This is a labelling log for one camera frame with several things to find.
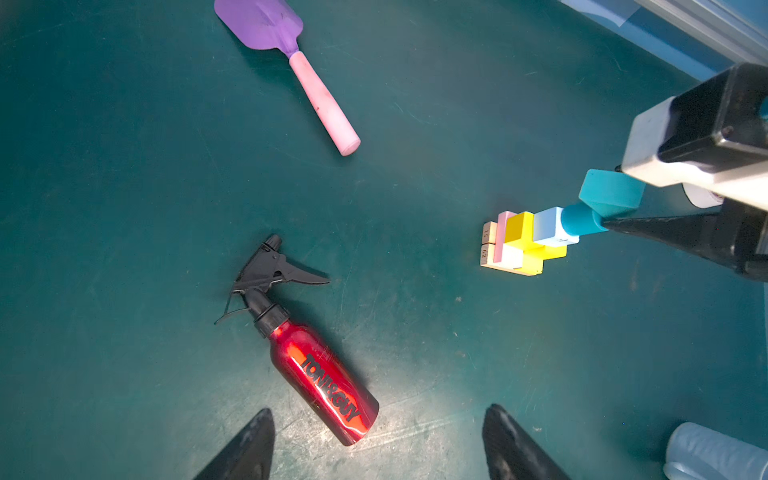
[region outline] red spray bottle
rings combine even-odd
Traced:
[[[280,237],[272,235],[261,244],[235,280],[232,293],[243,296],[256,328],[270,341],[272,363],[278,371],[341,443],[354,445],[376,420],[379,403],[314,330],[294,323],[288,312],[266,295],[274,283],[330,282],[288,263],[286,256],[278,253],[281,243]],[[217,323],[231,314],[227,309],[224,312]]]

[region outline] pink block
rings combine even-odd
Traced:
[[[504,251],[503,248],[500,248],[498,246],[504,245],[504,238],[507,234],[507,220],[514,217],[517,214],[514,214],[510,211],[501,212],[498,215],[498,221],[496,222],[496,251],[493,253],[493,261],[494,263],[501,262],[502,261],[502,252]]]

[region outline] black spray nozzle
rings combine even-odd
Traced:
[[[330,280],[325,277],[306,272],[288,263],[286,256],[278,252],[282,243],[283,241],[279,236],[272,235],[259,246],[258,250],[256,250],[250,260],[248,260],[248,263],[240,271],[240,275],[237,276],[232,285],[229,299],[227,299],[227,305],[224,307],[224,314],[214,322],[214,325],[235,313],[250,310],[254,321],[259,326],[258,320],[276,306],[266,296],[266,292],[274,283],[296,282],[306,285],[330,283]],[[233,293],[239,293],[243,296],[247,308],[235,310],[234,312],[228,311]]]

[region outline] pink handle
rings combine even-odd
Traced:
[[[333,99],[331,92],[312,69],[312,65],[307,61],[304,54],[298,51],[291,55],[288,62],[341,155],[346,157],[357,150],[360,145],[360,137],[357,136],[355,129],[349,124],[349,120],[346,119],[339,104]]]

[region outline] spray bottle head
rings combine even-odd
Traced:
[[[272,235],[259,246],[237,276],[230,291],[230,298],[224,307],[224,314],[214,322],[214,325],[235,313],[249,310],[253,314],[256,328],[266,337],[288,320],[288,312],[266,295],[273,284],[296,282],[306,285],[323,285],[330,283],[327,278],[306,272],[288,263],[286,256],[277,251],[282,242],[280,237]],[[243,297],[247,308],[228,312],[233,293],[239,293]]]

